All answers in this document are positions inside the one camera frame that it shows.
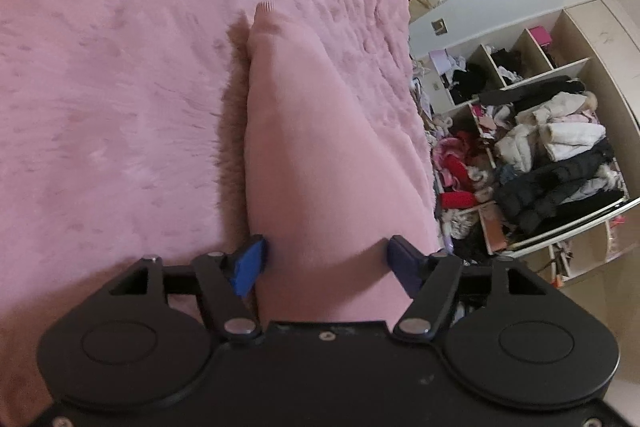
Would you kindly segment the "pink sweatshirt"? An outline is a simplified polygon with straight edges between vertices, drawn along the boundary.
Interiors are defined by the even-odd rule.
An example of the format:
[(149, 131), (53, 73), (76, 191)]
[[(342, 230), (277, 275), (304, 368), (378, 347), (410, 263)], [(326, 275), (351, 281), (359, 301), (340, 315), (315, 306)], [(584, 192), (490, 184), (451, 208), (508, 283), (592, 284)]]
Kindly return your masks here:
[(430, 169), (404, 134), (370, 124), (306, 24), (262, 3), (248, 52), (247, 217), (269, 245), (260, 319), (396, 322), (409, 297), (386, 245), (436, 251)]

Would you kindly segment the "black jacket pile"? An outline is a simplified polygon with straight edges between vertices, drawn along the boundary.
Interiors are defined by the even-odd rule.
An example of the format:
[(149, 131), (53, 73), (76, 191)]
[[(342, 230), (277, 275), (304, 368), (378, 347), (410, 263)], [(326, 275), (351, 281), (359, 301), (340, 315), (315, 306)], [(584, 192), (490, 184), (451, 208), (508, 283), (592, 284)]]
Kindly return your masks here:
[(564, 227), (625, 197), (620, 173), (612, 168), (614, 150), (601, 140), (587, 152), (548, 162), (497, 188), (509, 241), (518, 243)]

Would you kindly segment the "beige open wardrobe shelf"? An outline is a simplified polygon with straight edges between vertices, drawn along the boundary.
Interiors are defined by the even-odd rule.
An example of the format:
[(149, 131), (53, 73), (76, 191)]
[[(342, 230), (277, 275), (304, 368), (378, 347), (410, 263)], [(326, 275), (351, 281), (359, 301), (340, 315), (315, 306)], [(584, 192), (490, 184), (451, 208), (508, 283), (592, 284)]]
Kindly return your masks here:
[(434, 50), (411, 92), (439, 242), (562, 286), (638, 246), (639, 39), (592, 0)]

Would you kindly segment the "white puffy jacket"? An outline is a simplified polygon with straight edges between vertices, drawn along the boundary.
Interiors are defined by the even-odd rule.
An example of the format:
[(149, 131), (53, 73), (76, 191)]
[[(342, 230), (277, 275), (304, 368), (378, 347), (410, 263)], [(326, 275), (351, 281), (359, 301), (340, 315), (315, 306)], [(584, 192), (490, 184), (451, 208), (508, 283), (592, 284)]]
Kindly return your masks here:
[(594, 93), (560, 92), (514, 117), (515, 126), (494, 146), (498, 158), (517, 173), (528, 173), (546, 155), (558, 162), (591, 150), (606, 135), (596, 115)]

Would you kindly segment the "pink fluffy blanket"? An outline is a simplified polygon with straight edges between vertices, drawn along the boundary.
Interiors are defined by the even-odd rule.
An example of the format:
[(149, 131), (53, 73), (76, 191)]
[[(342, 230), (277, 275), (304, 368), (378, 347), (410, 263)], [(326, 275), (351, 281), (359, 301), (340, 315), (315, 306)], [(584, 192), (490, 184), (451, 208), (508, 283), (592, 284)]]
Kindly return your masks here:
[(317, 33), (432, 207), (406, 0), (1, 0), (1, 421), (50, 404), (43, 331), (130, 260), (247, 234), (246, 34), (279, 5)]

